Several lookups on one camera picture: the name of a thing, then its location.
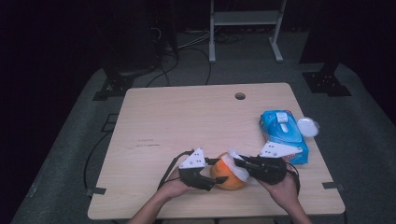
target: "white round lid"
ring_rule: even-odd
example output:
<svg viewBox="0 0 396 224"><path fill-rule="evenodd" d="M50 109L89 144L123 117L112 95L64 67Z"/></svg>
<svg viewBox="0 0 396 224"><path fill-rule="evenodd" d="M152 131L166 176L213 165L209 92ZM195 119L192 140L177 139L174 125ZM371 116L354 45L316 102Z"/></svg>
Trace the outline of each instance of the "white round lid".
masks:
<svg viewBox="0 0 396 224"><path fill-rule="evenodd" d="M311 118L302 118L297 121L300 133L305 137L315 137L319 133L319 126Z"/></svg>

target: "gray carpet floor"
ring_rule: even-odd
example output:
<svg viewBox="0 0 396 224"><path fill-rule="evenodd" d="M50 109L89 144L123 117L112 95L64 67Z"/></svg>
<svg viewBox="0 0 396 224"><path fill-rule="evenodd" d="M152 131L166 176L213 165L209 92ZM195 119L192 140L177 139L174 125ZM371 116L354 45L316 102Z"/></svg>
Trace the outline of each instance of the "gray carpet floor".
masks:
<svg viewBox="0 0 396 224"><path fill-rule="evenodd" d="M304 114L320 125L316 141L333 180L346 188L341 196L348 223L395 223L395 126L364 89L360 78L342 64L335 75L352 96L329 97L309 90L302 72L318 71L322 64L298 63L307 33L280 34L278 45L283 63L276 62L268 43L269 35L237 35L243 39L231 45L217 44L217 61L211 64L208 85L289 83ZM180 34L178 44L196 37ZM193 47L208 53L206 42ZM209 63L196 49L180 52L177 67L167 74L171 86L205 85ZM164 57L163 69L173 67L175 62L173 57ZM146 87L161 72L158 69L138 77L133 88ZM102 128L110 114L120 112L123 100L122 97L92 100L105 80L103 70L92 74L13 223L112 223L87 217L90 199L84 187L84 167L93 148L86 181L89 188L95 186L111 138ZM161 76L150 87L167 85L165 76ZM113 124L107 125L106 128L111 129ZM342 215L312 219L315 223L344 223ZM276 217L276 220L290 223L287 217Z"/></svg>

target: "orange ball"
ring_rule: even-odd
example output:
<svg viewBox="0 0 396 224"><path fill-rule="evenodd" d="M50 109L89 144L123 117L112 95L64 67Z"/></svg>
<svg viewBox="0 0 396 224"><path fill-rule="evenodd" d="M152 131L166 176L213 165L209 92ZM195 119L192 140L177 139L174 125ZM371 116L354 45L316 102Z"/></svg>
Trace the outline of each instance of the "orange ball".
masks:
<svg viewBox="0 0 396 224"><path fill-rule="evenodd" d="M227 166L227 164L221 159L222 156L228 154L228 152L224 152L218 156L220 159L210 168L210 176L215 179L219 176L228 176L228 179L222 183L217 184L222 189L239 189L246 185L246 183L240 180Z"/></svg>

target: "blue wipes package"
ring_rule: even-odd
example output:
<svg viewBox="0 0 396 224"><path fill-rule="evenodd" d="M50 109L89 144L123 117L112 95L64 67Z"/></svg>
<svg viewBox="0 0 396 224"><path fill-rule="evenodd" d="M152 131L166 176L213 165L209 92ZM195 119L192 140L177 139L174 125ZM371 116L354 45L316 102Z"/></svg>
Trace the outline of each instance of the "blue wipes package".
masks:
<svg viewBox="0 0 396 224"><path fill-rule="evenodd" d="M303 150L290 159L291 164L308 163L308 146L289 110L265 111L261 115L260 126L266 141L300 147Z"/></svg>

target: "white metal frame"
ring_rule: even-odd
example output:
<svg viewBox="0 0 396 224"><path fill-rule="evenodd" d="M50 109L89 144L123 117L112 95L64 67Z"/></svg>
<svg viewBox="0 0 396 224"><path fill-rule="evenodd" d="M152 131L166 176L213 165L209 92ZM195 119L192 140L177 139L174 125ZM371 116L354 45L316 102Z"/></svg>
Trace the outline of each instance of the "white metal frame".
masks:
<svg viewBox="0 0 396 224"><path fill-rule="evenodd" d="M282 54L277 46L280 25L283 20L287 0L282 0L280 10L270 11L227 11L215 12L215 0L210 1L210 40L209 40L209 61L216 62L215 52L215 26L217 25L263 25L274 24L274 35L269 37L271 48L278 63L283 62Z"/></svg>

